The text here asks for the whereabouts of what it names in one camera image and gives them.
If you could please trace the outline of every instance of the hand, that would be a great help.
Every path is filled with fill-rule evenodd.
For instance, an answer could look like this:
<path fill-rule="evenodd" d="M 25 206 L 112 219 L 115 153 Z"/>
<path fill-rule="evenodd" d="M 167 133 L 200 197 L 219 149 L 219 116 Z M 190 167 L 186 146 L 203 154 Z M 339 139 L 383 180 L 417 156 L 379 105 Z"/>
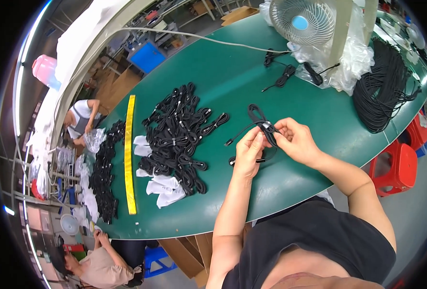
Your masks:
<path fill-rule="evenodd" d="M 85 127 L 85 133 L 88 134 L 93 129 L 93 124 L 87 124 Z"/>
<path fill-rule="evenodd" d="M 95 241 L 99 241 L 100 233 L 101 233 L 100 230 L 95 230 L 95 232 L 93 232 L 93 237 L 95 238 Z"/>
<path fill-rule="evenodd" d="M 280 131 L 273 134 L 278 146 L 295 161 L 314 168 L 323 152 L 314 143 L 309 127 L 292 118 L 281 119 L 274 127 Z"/>
<path fill-rule="evenodd" d="M 261 158 L 264 138 L 263 132 L 256 126 L 237 143 L 235 174 L 248 179 L 252 179 L 257 174 L 260 164 L 257 164 L 255 160 Z"/>
<path fill-rule="evenodd" d="M 104 248 L 111 246 L 111 242 L 109 242 L 108 235 L 106 233 L 101 232 L 98 236 L 101 246 Z"/>

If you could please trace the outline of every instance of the red plastic stool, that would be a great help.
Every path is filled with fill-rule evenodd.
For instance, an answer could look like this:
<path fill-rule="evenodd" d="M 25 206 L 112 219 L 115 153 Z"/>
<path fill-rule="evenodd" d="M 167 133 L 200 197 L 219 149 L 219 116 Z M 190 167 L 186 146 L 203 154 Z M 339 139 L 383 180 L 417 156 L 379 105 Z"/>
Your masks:
<path fill-rule="evenodd" d="M 427 142 L 427 127 L 424 128 L 420 125 L 419 114 L 423 116 L 423 113 L 420 111 L 406 128 L 406 132 L 411 139 L 410 147 L 414 151 L 421 148 Z"/>
<path fill-rule="evenodd" d="M 412 188 L 417 176 L 417 154 L 415 151 L 407 144 L 395 140 L 381 153 L 390 154 L 391 168 L 385 175 L 374 177 L 378 156 L 372 160 L 369 176 L 374 182 L 377 194 L 381 197 L 387 197 Z M 388 192 L 380 190 L 380 188 L 388 186 L 393 188 Z"/>

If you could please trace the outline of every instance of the white shirt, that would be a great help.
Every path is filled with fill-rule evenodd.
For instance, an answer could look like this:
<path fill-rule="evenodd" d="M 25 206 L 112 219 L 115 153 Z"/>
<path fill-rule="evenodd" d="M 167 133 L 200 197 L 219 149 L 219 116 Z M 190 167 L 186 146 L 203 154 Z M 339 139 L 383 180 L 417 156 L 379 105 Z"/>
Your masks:
<path fill-rule="evenodd" d="M 88 103 L 87 103 L 87 99 L 84 100 L 79 100 L 78 102 L 74 103 L 73 107 L 75 108 L 75 110 L 84 118 L 90 118 L 91 116 L 91 112 L 93 111 L 92 108 L 88 107 Z M 72 113 L 74 114 L 75 117 L 75 123 L 78 124 L 78 121 L 80 119 L 80 116 L 75 112 L 75 110 L 73 110 L 72 108 L 70 109 L 70 111 L 72 111 Z M 99 119 L 101 117 L 101 113 L 97 112 L 95 119 Z M 80 133 L 78 133 L 77 131 L 75 131 L 75 126 L 74 125 L 70 125 L 67 127 L 67 131 L 69 132 L 69 135 L 72 137 L 72 139 L 77 139 L 81 136 Z"/>

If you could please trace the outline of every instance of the yellow strip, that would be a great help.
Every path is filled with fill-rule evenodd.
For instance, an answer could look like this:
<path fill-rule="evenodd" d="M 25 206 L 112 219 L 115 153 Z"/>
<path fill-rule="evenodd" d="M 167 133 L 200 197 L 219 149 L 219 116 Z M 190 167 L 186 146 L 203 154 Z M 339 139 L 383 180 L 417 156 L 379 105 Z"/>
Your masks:
<path fill-rule="evenodd" d="M 135 193 L 133 191 L 133 171 L 132 171 L 132 124 L 135 107 L 135 95 L 130 95 L 127 108 L 127 123 L 125 125 L 124 144 L 124 171 L 125 171 L 125 191 L 127 193 L 128 213 L 136 215 Z"/>

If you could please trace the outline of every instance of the fan guard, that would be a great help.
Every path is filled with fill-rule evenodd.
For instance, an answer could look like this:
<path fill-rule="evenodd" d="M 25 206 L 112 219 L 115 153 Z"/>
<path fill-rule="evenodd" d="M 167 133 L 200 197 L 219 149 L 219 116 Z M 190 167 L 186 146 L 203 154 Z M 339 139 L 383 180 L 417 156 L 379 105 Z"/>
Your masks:
<path fill-rule="evenodd" d="M 332 10 L 320 0 L 273 0 L 270 18 L 282 37 L 305 46 L 326 43 L 335 29 Z"/>

